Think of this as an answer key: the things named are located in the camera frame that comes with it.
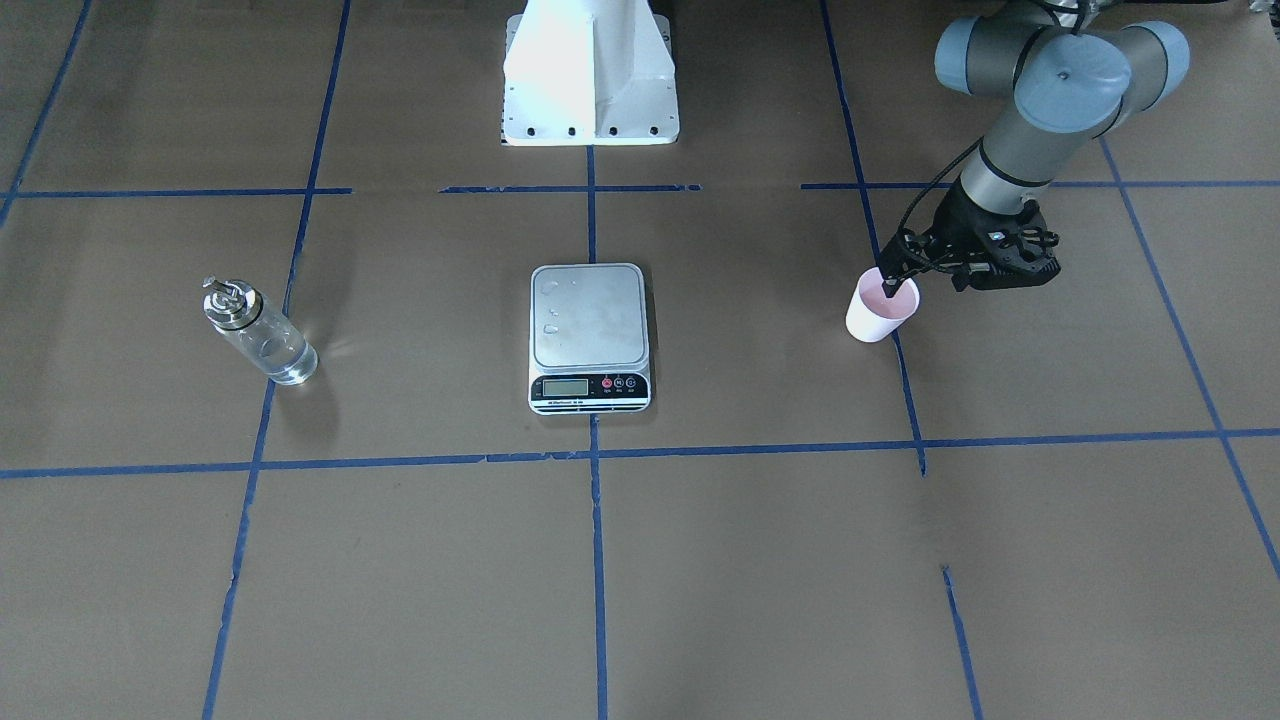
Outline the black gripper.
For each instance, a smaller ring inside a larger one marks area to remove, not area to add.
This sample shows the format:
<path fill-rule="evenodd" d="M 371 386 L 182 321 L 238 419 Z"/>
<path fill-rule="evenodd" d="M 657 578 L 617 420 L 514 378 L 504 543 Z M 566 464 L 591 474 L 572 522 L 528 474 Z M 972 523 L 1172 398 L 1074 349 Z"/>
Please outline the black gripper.
<path fill-rule="evenodd" d="M 879 251 L 881 288 L 887 299 L 893 299 L 908 279 L 934 269 L 929 255 L 934 241 L 941 243 L 941 256 L 947 261 L 963 260 L 966 241 L 991 231 L 1016 231 L 1036 225 L 1039 205 L 1024 193 L 1012 196 L 1012 213 L 991 211 L 970 197 L 959 179 L 943 196 L 934 211 L 928 236 L 915 236 L 910 229 L 899 228 Z"/>

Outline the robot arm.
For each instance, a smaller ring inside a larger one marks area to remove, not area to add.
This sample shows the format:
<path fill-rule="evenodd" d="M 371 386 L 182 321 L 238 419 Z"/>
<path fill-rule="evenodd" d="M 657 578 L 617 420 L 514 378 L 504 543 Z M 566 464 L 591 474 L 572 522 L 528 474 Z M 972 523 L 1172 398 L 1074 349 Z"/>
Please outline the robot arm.
<path fill-rule="evenodd" d="M 1187 37 L 1166 22 L 1088 31 L 1102 6 L 1010 1 L 946 28 L 938 82 L 1007 105 L 954 160 L 957 178 L 931 227 L 900 225 L 882 249 L 887 297 L 924 272 L 948 275 L 956 291 L 1037 287 L 1060 273 L 1042 193 L 1080 147 L 1162 102 L 1190 69 Z"/>

